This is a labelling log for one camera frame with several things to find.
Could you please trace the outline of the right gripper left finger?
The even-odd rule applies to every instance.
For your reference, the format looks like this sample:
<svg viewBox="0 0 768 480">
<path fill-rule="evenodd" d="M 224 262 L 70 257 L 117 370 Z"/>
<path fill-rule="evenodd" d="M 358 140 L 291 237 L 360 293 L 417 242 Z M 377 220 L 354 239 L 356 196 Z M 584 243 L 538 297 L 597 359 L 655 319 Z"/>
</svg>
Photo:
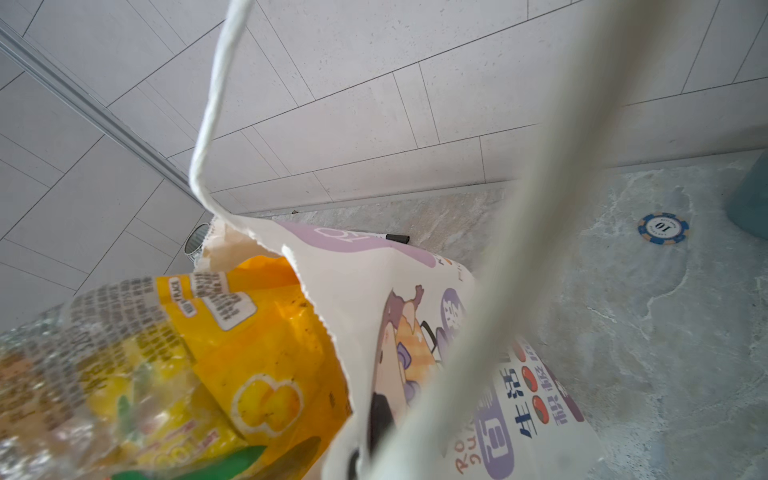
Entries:
<svg viewBox="0 0 768 480">
<path fill-rule="evenodd" d="M 359 457 L 360 457 L 360 451 L 358 449 L 355 449 L 349 458 L 349 462 L 347 466 L 347 480 L 358 479 L 357 467 L 358 467 Z"/>
</svg>

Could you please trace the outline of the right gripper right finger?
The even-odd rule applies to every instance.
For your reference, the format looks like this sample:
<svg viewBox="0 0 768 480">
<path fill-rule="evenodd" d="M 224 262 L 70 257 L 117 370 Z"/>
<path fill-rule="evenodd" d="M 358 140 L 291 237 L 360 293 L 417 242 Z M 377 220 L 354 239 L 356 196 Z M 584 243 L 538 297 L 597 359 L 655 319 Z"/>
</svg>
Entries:
<svg viewBox="0 0 768 480">
<path fill-rule="evenodd" d="M 379 393 L 373 393 L 369 411 L 368 453 L 373 456 L 380 441 L 394 425 L 394 417 L 387 398 Z"/>
</svg>

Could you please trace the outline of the white printed paper bag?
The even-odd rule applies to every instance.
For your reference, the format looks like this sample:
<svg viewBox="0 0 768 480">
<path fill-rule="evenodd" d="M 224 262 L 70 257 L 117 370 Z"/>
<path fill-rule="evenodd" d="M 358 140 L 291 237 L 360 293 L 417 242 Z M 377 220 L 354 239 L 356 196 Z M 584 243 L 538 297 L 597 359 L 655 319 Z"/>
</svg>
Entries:
<svg viewBox="0 0 768 480">
<path fill-rule="evenodd" d="M 479 290 L 467 308 L 469 323 L 403 425 L 372 459 L 360 460 L 361 478 L 432 476 L 440 444 L 476 407 L 499 354 L 527 328 L 560 274 L 590 203 L 600 146 L 666 12 L 663 1 L 595 4 L 554 94 L 533 163 L 497 214 Z"/>
</svg>

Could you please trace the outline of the yellow snack package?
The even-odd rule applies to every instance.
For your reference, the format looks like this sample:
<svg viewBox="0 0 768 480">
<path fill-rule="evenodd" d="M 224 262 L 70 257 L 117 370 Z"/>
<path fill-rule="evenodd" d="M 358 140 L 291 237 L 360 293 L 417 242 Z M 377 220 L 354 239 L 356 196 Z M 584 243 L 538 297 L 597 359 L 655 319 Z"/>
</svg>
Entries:
<svg viewBox="0 0 768 480">
<path fill-rule="evenodd" d="M 283 258 L 109 284 L 1 336 L 5 479 L 299 479 L 351 412 Z"/>
</svg>

